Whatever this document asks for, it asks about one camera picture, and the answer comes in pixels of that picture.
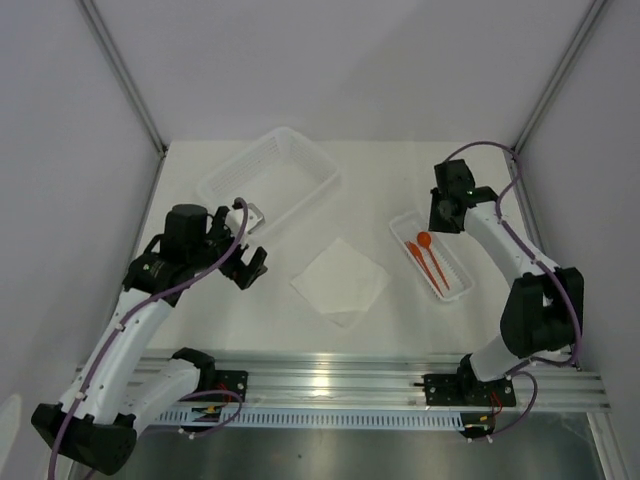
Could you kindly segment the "orange plastic spoon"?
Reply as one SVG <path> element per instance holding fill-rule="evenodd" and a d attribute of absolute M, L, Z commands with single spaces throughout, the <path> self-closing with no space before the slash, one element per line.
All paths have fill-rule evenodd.
<path fill-rule="evenodd" d="M 417 235 L 417 241 L 419 243 L 419 245 L 425 249 L 427 251 L 427 253 L 429 254 L 431 261 L 433 263 L 433 265 L 436 268 L 436 271 L 438 272 L 442 282 L 444 283 L 445 287 L 447 289 L 450 289 L 450 285 L 446 279 L 446 276 L 444 275 L 444 272 L 434 254 L 434 251 L 432 249 L 432 242 L 433 242 L 433 237 L 431 236 L 431 234 L 429 232 L 426 231 L 421 231 L 418 235 Z"/>

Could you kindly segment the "white paper napkin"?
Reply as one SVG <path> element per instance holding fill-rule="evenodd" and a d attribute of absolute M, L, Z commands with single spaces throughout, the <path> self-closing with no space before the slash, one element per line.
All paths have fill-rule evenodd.
<path fill-rule="evenodd" d="M 337 238 L 290 284 L 318 314 L 349 329 L 365 316 L 390 280 L 382 266 Z"/>

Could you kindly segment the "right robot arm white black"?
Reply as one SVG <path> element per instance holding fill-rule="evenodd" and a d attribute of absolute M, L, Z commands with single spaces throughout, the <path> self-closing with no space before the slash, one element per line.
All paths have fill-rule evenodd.
<path fill-rule="evenodd" d="M 508 377 L 530 361 L 559 365 L 555 352 L 577 347 L 582 339 L 584 278 L 563 268 L 531 242 L 520 238 L 500 210 L 500 197 L 476 185 L 464 160 L 447 160 L 434 168 L 429 229 L 466 233 L 502 273 L 509 295 L 497 336 L 465 355 L 450 375 L 453 390 L 426 395 L 428 404 L 487 406 L 491 395 L 503 405 L 515 404 Z"/>

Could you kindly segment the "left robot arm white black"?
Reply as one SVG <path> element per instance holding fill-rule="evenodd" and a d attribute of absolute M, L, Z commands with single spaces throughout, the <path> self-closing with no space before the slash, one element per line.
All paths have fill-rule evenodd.
<path fill-rule="evenodd" d="M 266 273 L 264 248 L 243 259 L 249 234 L 264 221 L 242 198 L 215 212 L 197 204 L 171 208 L 163 231 L 130 263 L 111 320 L 81 372 L 57 402 L 41 403 L 32 414 L 32 426 L 51 449 L 47 478 L 55 477 L 61 456 L 92 472 L 117 473 L 143 432 L 176 402 L 243 405 L 242 393 L 220 382 L 215 359 L 186 347 L 134 394 L 126 390 L 185 290 L 214 272 L 246 290 Z"/>

